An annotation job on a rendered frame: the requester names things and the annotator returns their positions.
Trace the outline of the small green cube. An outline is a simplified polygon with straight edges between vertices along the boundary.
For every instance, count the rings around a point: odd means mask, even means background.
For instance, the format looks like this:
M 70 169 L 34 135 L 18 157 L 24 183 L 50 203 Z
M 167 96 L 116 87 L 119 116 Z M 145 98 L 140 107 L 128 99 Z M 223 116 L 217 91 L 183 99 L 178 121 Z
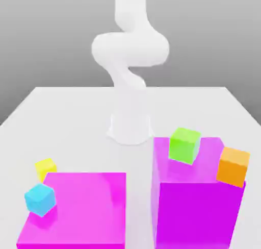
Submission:
M 200 132 L 177 128 L 170 137 L 169 159 L 192 165 L 198 155 L 200 142 Z

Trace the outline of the large magenta box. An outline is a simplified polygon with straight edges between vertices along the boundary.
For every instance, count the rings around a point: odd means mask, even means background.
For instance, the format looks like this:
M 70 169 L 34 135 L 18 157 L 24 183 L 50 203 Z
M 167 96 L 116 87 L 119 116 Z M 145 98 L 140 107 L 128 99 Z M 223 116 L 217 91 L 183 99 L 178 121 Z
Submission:
M 126 173 L 48 173 L 56 196 L 45 216 L 30 213 L 17 249 L 125 249 Z

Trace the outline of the small orange cube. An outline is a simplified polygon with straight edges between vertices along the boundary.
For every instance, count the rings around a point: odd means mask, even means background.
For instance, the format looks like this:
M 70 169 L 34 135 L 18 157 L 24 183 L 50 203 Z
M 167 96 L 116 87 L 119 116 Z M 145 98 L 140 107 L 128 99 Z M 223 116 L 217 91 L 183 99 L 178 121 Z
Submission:
M 225 146 L 220 157 L 216 180 L 242 188 L 249 159 L 249 152 Z

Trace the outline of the large purple box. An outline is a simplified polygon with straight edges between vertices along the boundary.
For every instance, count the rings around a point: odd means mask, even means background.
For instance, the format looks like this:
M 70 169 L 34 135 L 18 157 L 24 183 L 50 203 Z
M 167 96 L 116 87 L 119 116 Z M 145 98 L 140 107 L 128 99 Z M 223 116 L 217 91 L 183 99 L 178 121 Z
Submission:
M 155 249 L 229 249 L 245 188 L 216 180 L 222 140 L 202 138 L 192 165 L 170 160 L 169 142 L 167 137 L 153 140 Z

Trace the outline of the small yellow cube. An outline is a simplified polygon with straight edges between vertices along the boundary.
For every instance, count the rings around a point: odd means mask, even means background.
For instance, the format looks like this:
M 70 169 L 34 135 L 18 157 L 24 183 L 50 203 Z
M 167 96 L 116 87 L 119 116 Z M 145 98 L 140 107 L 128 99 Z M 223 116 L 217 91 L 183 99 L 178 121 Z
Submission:
M 57 172 L 57 166 L 51 158 L 44 159 L 35 163 L 35 169 L 37 177 L 41 183 L 43 183 L 47 173 Z

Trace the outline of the small cyan cube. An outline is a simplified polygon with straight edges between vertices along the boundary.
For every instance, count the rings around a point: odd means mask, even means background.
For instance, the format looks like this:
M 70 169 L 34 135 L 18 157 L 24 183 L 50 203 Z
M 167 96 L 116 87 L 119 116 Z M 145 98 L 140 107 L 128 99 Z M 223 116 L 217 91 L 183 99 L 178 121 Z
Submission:
M 43 217 L 56 205 L 56 197 L 54 190 L 39 183 L 24 194 L 27 209 Z

